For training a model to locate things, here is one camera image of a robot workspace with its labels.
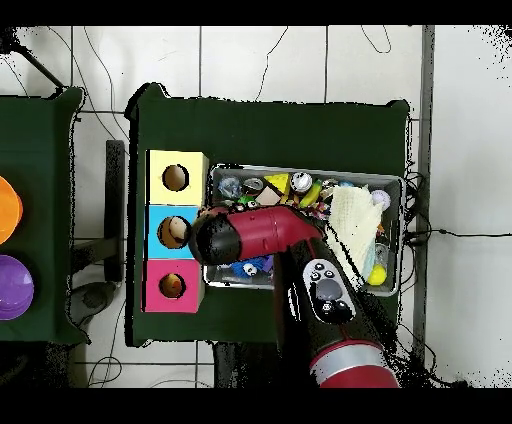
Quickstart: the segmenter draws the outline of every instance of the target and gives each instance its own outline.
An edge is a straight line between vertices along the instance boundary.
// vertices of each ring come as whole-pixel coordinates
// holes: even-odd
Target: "gray bin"
[[[340,181],[349,181],[355,186],[363,187],[368,185],[368,189],[384,190],[391,198],[391,205],[382,214],[382,226],[386,235],[390,240],[387,277],[386,281],[380,286],[365,285],[364,288],[375,294],[376,296],[392,296],[399,288],[401,264],[402,264],[402,234],[404,231],[404,210],[405,210],[405,181],[401,177],[392,175],[376,175],[376,174],[355,174],[350,172],[334,172],[334,171],[318,171],[309,169],[296,168],[274,168],[261,167],[251,165],[236,165],[230,167],[226,164],[218,164],[210,170],[210,187],[212,189],[208,193],[208,204],[218,203],[224,198],[217,190],[219,181],[226,176],[235,176],[240,180],[257,177],[263,178],[268,175],[280,173],[307,172],[311,174],[313,180],[318,177],[322,180],[335,178]],[[264,281],[239,281],[234,276],[229,276],[222,281],[216,281],[216,267],[205,267],[204,278],[207,284],[217,287],[244,287],[252,289],[273,289],[272,285],[266,284]]]

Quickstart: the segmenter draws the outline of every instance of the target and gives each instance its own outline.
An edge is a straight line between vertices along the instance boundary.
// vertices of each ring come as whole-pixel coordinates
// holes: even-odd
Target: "floor tile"
[[[162,83],[173,97],[199,94],[199,27],[86,27],[94,50],[108,69],[114,87],[113,109],[147,82]],[[97,110],[111,109],[108,75],[95,56],[84,28],[75,27],[78,66]],[[81,77],[75,70],[75,79]]]
[[[213,364],[213,347],[204,341],[198,342],[198,362],[203,364]]]
[[[87,364],[85,372],[87,378],[93,365]],[[119,373],[119,366],[112,365],[107,379],[114,378]],[[103,381],[107,365],[96,367],[91,382]],[[194,388],[195,367],[193,365],[123,365],[121,374],[114,381],[105,384],[105,388]]]
[[[158,342],[153,341],[147,347],[128,347],[125,341],[124,300],[126,287],[123,284],[112,304],[96,315],[88,325],[87,334],[90,345],[77,348],[75,361],[96,362],[110,354],[114,328],[117,317],[117,331],[114,342],[113,356],[123,363],[195,363],[196,351],[194,342]]]
[[[389,44],[382,25],[364,25],[379,51]],[[411,115],[419,117],[421,90],[420,25],[386,25],[391,43],[379,54],[361,25],[329,26],[327,100],[383,105],[405,99]]]
[[[213,365],[199,365],[197,367],[197,388],[198,389],[208,389],[214,387],[214,367]]]
[[[254,100],[286,26],[203,27],[202,95]],[[325,27],[290,26],[269,55],[260,101],[323,102]]]

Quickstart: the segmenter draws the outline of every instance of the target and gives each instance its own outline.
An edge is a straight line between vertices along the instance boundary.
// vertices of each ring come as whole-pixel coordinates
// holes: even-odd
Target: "stacked boxes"
[[[146,152],[144,312],[196,313],[199,308],[201,265],[181,235],[204,205],[207,176],[208,159],[200,152]]]

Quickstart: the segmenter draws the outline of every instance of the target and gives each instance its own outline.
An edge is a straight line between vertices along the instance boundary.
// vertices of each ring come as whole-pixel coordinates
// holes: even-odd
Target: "yellow ball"
[[[384,281],[386,281],[386,269],[382,265],[374,265],[368,277],[368,284],[371,286],[380,286]]]

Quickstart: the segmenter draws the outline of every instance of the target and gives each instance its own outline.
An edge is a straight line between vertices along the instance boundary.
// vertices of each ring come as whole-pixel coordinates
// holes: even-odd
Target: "green table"
[[[66,315],[70,277],[70,128],[83,91],[52,99],[0,96],[0,175],[23,201],[23,217],[0,254],[25,264],[34,279],[32,305],[0,321],[0,340],[80,343],[84,333]]]
[[[140,310],[144,152],[201,151],[214,163],[404,175],[409,106],[355,103],[251,103],[166,96],[143,85],[130,100],[127,343],[154,340],[276,340],[272,292],[207,287],[197,314]],[[398,296],[383,299],[393,320]]]

